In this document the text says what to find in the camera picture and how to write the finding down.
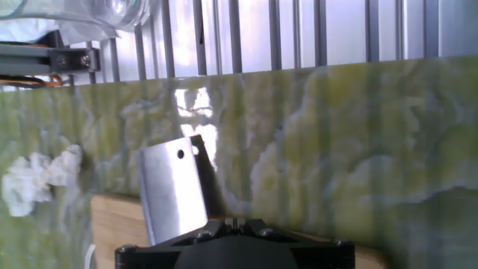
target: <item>bolt head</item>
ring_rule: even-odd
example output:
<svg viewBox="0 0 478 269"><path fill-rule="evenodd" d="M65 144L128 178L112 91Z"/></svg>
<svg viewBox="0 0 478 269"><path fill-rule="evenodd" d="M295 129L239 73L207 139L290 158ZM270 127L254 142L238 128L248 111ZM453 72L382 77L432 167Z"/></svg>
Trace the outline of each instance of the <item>bolt head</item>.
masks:
<svg viewBox="0 0 478 269"><path fill-rule="evenodd" d="M128 252L130 250L134 250L136 249L136 245L135 244L126 244L126 245L122 245L118 250L122 253L124 252Z"/></svg>
<svg viewBox="0 0 478 269"><path fill-rule="evenodd" d="M274 233L274 230L272 228L264 228L261 231L259 231L260 236L269 236Z"/></svg>
<svg viewBox="0 0 478 269"><path fill-rule="evenodd" d="M60 56L58 58L58 65L61 67L67 67L69 65L68 58L65 56Z"/></svg>
<svg viewBox="0 0 478 269"><path fill-rule="evenodd" d="M83 66L86 66L88 67L90 65L90 58L86 55L84 56L81 56L80 58L80 64L83 65Z"/></svg>
<svg viewBox="0 0 478 269"><path fill-rule="evenodd" d="M212 233L209 232L208 230L201 230L196 235L197 238L210 238L211 236L212 236Z"/></svg>
<svg viewBox="0 0 478 269"><path fill-rule="evenodd" d="M338 245L339 247L340 246L349 246L349 245L353 245L352 242L348 241L348 240L335 240L334 241L336 245Z"/></svg>

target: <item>wooden board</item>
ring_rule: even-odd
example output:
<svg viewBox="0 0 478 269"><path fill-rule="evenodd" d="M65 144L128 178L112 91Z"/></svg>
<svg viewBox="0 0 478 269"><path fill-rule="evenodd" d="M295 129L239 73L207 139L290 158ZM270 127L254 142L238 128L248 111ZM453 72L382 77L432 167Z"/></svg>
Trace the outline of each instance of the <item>wooden board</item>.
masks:
<svg viewBox="0 0 478 269"><path fill-rule="evenodd" d="M113 269L114 251L123 244L149 245L139 200L96 195L91 200L91 220L98 269Z"/></svg>

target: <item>green marble surface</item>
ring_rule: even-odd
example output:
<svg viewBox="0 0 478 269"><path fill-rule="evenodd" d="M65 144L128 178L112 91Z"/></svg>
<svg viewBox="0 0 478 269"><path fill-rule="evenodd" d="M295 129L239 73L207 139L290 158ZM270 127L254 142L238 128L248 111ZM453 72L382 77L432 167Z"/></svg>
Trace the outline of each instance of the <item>green marble surface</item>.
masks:
<svg viewBox="0 0 478 269"><path fill-rule="evenodd" d="M346 238L396 268L478 264L478 58L0 93L0 175L85 154L77 185L12 218L0 268L82 268L93 194L139 195L138 149L200 133L227 214Z"/></svg>

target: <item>metal plate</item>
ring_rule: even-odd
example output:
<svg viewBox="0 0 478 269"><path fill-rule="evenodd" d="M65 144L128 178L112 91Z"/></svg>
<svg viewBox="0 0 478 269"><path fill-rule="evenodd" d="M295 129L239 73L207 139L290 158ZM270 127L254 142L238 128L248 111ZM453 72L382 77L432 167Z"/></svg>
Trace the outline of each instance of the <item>metal plate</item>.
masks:
<svg viewBox="0 0 478 269"><path fill-rule="evenodd" d="M151 245L208 222L190 138L143 149L137 160L141 202Z"/></svg>

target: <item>wire rack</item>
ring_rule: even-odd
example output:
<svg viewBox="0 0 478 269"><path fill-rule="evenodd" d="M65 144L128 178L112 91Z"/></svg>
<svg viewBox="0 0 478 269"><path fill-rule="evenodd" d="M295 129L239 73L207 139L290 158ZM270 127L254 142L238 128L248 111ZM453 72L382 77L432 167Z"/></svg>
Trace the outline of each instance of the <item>wire rack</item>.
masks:
<svg viewBox="0 0 478 269"><path fill-rule="evenodd" d="M438 57L439 9L439 0L161 0L134 33L73 45L101 49L102 71L71 82Z"/></svg>

